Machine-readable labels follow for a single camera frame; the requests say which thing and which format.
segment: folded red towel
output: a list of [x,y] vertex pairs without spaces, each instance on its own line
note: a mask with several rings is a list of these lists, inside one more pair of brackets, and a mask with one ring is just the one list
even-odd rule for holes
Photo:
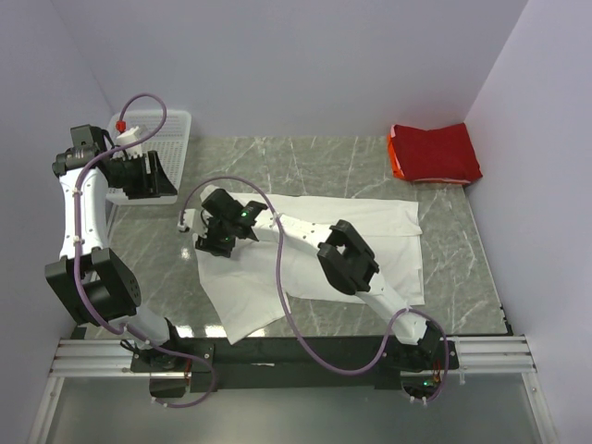
[[388,154],[399,179],[471,183],[483,177],[463,123],[429,131],[393,125]]

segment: marble table surface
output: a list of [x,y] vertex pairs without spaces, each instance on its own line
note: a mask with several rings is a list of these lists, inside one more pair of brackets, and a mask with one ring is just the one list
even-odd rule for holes
[[[200,180],[232,174],[276,194],[417,201],[425,282],[425,305],[418,308],[449,334],[505,334],[500,299],[463,188],[393,178],[386,146],[380,137],[191,140],[178,202],[117,207],[111,248],[138,279],[143,303],[179,326],[182,336],[223,337],[224,328],[200,285],[191,235],[176,228],[182,201]],[[241,183],[217,185],[251,192]],[[385,330],[385,323],[361,304],[290,298],[290,305],[305,336],[381,335]],[[280,319],[253,335],[292,333]],[[96,327],[86,335],[108,337]]]

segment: white basket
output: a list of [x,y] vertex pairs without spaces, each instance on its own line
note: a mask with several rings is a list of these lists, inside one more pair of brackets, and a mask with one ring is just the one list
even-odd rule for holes
[[[127,111],[125,121],[128,128],[136,125],[143,125],[148,131],[153,130],[162,116],[161,110],[155,111]],[[107,130],[112,136],[117,133],[115,124],[119,120],[119,113],[111,117]],[[189,131],[191,128],[191,114],[187,111],[166,111],[165,126],[156,133],[148,142],[142,144],[143,150],[158,152],[158,158],[165,170],[166,176],[179,190],[181,175],[185,165],[187,144],[189,142]],[[163,196],[154,199],[128,199],[122,190],[109,189],[107,200],[118,205],[155,205],[174,204],[177,196]]]

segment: white wall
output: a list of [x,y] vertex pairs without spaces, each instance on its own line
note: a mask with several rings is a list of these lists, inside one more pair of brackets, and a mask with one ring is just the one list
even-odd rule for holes
[[466,123],[470,191],[563,443],[592,434],[592,3],[530,0]]
[[0,415],[2,442],[24,442],[68,313],[46,284],[57,260],[63,197],[51,164],[69,128],[111,113],[52,4],[4,0],[0,13]]
[[113,108],[150,91],[226,136],[462,121],[525,4],[53,1]]

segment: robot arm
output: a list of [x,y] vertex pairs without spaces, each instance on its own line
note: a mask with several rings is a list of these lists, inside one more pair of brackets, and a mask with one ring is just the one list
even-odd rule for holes
[[[223,189],[216,189],[203,200],[202,206],[211,217],[205,235],[196,242],[195,248],[199,250],[230,257],[236,238],[278,242],[278,225],[263,203],[251,201],[243,206]],[[190,216],[188,220],[194,221],[196,217]],[[399,310],[409,308],[385,280],[374,253],[352,224],[340,220],[330,226],[287,215],[279,215],[279,220],[286,243],[315,255],[333,288],[359,297],[386,323]],[[426,320],[417,314],[407,314],[393,326],[397,339],[410,345],[417,345],[426,331]]]
[[[90,322],[97,325],[86,310],[74,281],[74,203],[72,193],[82,169],[97,155],[107,151],[105,131],[85,125],[70,130],[73,148],[59,154],[52,167],[59,178],[66,206],[66,229],[60,260],[45,267],[45,277],[55,294],[66,306],[78,325]],[[140,132],[132,128],[117,138],[117,142],[139,140]],[[99,162],[84,179],[80,189],[81,277],[96,273],[96,280],[87,279],[83,287],[92,306],[110,325],[131,325],[153,343],[160,345],[176,337],[174,327],[146,306],[138,281],[129,268],[109,248],[105,217],[108,188],[120,188],[130,199],[175,195],[177,190],[164,173],[157,152],[144,153],[136,145],[122,157],[107,157]]]

